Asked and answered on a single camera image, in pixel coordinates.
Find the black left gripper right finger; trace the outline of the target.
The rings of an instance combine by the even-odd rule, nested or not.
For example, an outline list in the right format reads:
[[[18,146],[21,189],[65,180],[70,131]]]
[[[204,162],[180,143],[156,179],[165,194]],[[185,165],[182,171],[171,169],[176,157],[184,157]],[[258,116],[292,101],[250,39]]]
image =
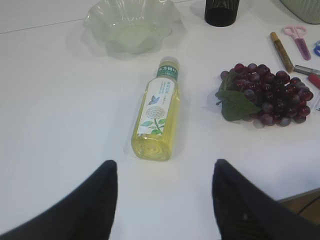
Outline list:
[[[223,240],[318,240],[320,227],[273,200],[227,160],[212,176],[213,211]]]

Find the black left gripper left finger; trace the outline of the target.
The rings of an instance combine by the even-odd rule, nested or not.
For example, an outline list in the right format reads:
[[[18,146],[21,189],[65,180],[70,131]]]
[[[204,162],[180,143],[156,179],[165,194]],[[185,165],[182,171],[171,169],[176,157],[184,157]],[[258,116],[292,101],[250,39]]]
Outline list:
[[[103,162],[64,199],[20,226],[2,240],[107,240],[118,199],[117,163]]]

